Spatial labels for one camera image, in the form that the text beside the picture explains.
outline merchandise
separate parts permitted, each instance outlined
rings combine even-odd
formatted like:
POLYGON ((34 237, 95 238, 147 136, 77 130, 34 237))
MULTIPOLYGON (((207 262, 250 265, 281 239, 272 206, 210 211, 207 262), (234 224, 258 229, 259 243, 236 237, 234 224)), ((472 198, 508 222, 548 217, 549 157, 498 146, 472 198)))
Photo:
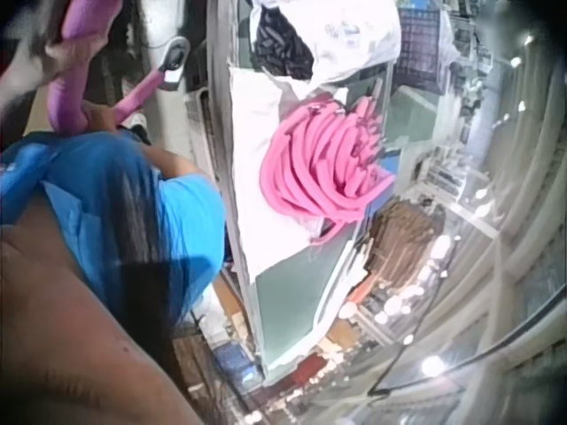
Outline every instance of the merchandise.
POLYGON ((324 243, 346 223, 364 218, 393 174, 377 165, 381 119, 376 100, 363 97, 346 113, 329 95, 303 104, 277 129, 260 169, 260 188, 278 213, 334 223, 312 241, 324 243))
POLYGON ((311 90, 400 55, 400 17, 394 0, 253 0, 252 46, 262 6, 277 7, 313 55, 311 90))
POLYGON ((258 65, 276 77, 310 80, 313 76, 311 51, 278 8, 262 7, 253 51, 258 65))

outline hand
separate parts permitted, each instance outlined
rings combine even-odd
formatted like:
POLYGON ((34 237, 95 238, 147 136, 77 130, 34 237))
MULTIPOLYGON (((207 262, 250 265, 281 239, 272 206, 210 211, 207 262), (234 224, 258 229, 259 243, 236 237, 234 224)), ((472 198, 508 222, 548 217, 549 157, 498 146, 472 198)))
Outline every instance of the hand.
POLYGON ((24 39, 20 42, 2 83, 10 85, 14 95, 23 95, 49 83, 74 66, 89 63, 106 43, 106 35, 92 35, 58 44, 44 43, 35 48, 31 37, 24 39))
POLYGON ((87 117, 89 126, 87 132, 108 131, 116 132, 116 119, 114 110, 105 104, 92 104, 86 100, 82 102, 82 111, 87 117))

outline light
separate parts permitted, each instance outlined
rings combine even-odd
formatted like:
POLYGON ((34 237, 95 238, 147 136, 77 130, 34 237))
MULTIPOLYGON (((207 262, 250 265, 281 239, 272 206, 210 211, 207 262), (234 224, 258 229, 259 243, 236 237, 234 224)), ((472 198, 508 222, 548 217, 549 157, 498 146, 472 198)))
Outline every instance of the light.
POLYGON ((477 192, 475 193, 475 198, 476 198, 476 199, 483 199, 487 194, 488 194, 488 189, 486 189, 486 188, 484 188, 484 189, 479 189, 479 190, 477 190, 477 192))
POLYGON ((384 311, 389 316, 393 316, 394 314, 397 314, 397 313, 400 312, 401 305, 402 305, 401 297, 394 295, 394 296, 390 297, 390 299, 388 299, 385 302, 384 311))
POLYGON ((260 422, 262 420, 262 413, 260 413, 260 411, 258 411, 258 410, 254 410, 252 412, 252 417, 254 418, 254 420, 256 422, 260 422))
POLYGON ((339 319, 350 319, 358 311, 358 306, 352 301, 347 301, 344 303, 340 310, 338 311, 339 319))
POLYGON ((404 345, 410 345, 411 343, 414 342, 414 336, 413 334, 409 334, 404 338, 404 345))
POLYGON ((477 208, 477 210, 475 211, 475 215, 477 217, 483 218, 486 217, 489 212, 490 212, 490 203, 481 205, 479 208, 477 208))
POLYGON ((403 299, 412 298, 416 294, 417 285, 408 285, 400 292, 400 297, 403 299))
POLYGON ((374 320, 375 320, 377 323, 380 323, 381 325, 384 325, 384 324, 388 321, 388 316, 386 315, 386 313, 380 312, 380 313, 378 313, 376 316, 374 316, 374 320))
POLYGON ((446 368, 445 363, 439 356, 430 356, 422 363, 423 374, 430 378, 441 375, 446 368))
POLYGON ((331 354, 331 359, 337 363, 338 365, 340 365, 343 361, 345 361, 345 354, 343 354, 342 352, 333 352, 331 354))
POLYGON ((449 235, 441 235, 435 241, 433 248, 431 249, 431 258, 432 259, 443 259, 449 248, 451 247, 451 237, 449 235))
POLYGON ((420 281, 426 281, 431 276, 431 267, 423 266, 419 274, 417 275, 417 279, 420 281))
POLYGON ((249 413, 245 416, 245 422, 249 425, 253 425, 254 423, 258 423, 262 420, 262 413, 257 410, 254 410, 252 413, 249 413))
POLYGON ((513 68, 518 68, 520 64, 522 64, 522 59, 516 56, 515 58, 510 60, 510 64, 512 65, 513 68))

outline coiled pink hose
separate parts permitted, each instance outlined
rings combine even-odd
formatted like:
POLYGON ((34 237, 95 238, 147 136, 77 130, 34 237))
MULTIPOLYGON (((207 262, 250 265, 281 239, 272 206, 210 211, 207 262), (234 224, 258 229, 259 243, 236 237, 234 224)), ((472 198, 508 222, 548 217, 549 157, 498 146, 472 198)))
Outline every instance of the coiled pink hose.
POLYGON ((330 240, 362 220, 366 206, 394 180, 376 164, 381 119, 376 102, 363 97, 351 113, 330 97, 317 97, 285 119, 260 168, 260 188, 277 212, 334 223, 312 241, 330 240))

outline pink handle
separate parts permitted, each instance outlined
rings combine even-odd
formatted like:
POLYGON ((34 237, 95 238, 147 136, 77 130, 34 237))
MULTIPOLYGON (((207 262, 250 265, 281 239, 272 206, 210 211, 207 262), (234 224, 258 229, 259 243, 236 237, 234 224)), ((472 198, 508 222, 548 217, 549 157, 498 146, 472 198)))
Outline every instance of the pink handle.
MULTIPOLYGON (((61 28, 64 40, 106 34, 122 7, 122 0, 71 0, 61 28)), ((77 66, 49 86, 48 111, 53 128, 63 135, 85 130, 82 97, 87 87, 89 65, 77 66)))
POLYGON ((116 124, 121 124, 127 117, 132 115, 163 81, 166 75, 159 69, 154 69, 133 89, 127 97, 124 97, 114 106, 114 118, 116 124))

